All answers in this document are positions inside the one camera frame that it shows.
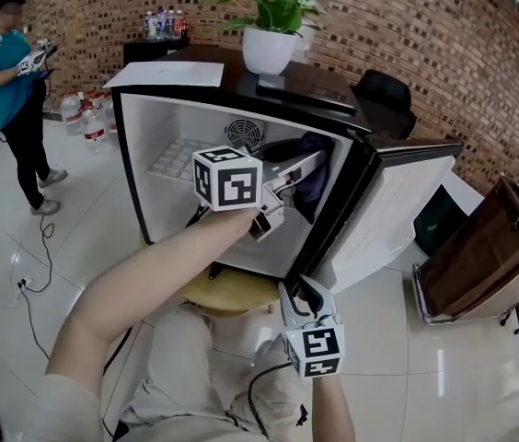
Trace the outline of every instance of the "sheet of paper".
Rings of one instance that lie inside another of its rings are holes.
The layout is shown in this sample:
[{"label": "sheet of paper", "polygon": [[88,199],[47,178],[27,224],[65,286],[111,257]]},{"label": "sheet of paper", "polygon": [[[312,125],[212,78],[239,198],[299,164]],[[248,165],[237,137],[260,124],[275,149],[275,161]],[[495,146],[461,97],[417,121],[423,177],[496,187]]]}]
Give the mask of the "sheet of paper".
[{"label": "sheet of paper", "polygon": [[219,87],[224,64],[185,61],[130,63],[104,88],[129,85],[194,85]]}]

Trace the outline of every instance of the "fridge top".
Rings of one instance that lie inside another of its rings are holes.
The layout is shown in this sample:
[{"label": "fridge top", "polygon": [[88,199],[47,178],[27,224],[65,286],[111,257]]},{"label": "fridge top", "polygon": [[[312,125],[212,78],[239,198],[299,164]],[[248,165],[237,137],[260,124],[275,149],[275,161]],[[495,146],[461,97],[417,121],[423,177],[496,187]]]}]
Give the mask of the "fridge top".
[{"label": "fridge top", "polygon": [[[162,57],[162,61],[208,62],[225,65],[220,87],[192,86],[130,86],[115,87],[113,92],[186,100],[232,108],[251,113],[271,116],[315,127],[344,137],[365,135],[373,130],[360,108],[352,90],[343,76],[313,67],[290,62],[283,72],[286,84],[293,82],[315,97],[338,99],[356,107],[355,113],[331,110],[318,102],[305,103],[296,99],[281,99],[258,95],[258,76],[250,73],[243,61],[241,51],[214,46],[191,45]],[[380,119],[388,119],[388,110],[380,107]],[[389,130],[394,123],[388,122]]]}]

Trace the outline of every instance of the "electrical outlet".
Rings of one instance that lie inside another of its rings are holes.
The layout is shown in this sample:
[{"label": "electrical outlet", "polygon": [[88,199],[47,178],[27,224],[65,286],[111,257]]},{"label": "electrical outlet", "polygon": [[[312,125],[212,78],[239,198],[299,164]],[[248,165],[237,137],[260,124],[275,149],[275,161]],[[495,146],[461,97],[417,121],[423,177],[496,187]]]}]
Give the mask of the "electrical outlet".
[{"label": "electrical outlet", "polygon": [[32,289],[32,285],[34,284],[34,280],[30,275],[25,276],[22,278],[19,282],[14,283],[14,294],[15,296],[20,299],[22,298],[22,290],[20,289],[21,286],[24,286],[26,288]]}]

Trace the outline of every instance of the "round black fan grille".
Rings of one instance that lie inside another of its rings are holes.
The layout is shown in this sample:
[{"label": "round black fan grille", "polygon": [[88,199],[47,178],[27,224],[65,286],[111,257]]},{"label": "round black fan grille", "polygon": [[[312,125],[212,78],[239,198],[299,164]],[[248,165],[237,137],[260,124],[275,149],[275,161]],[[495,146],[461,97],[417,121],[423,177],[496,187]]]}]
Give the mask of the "round black fan grille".
[{"label": "round black fan grille", "polygon": [[235,120],[225,128],[225,132],[234,146],[255,147],[263,137],[260,128],[250,120]]}]

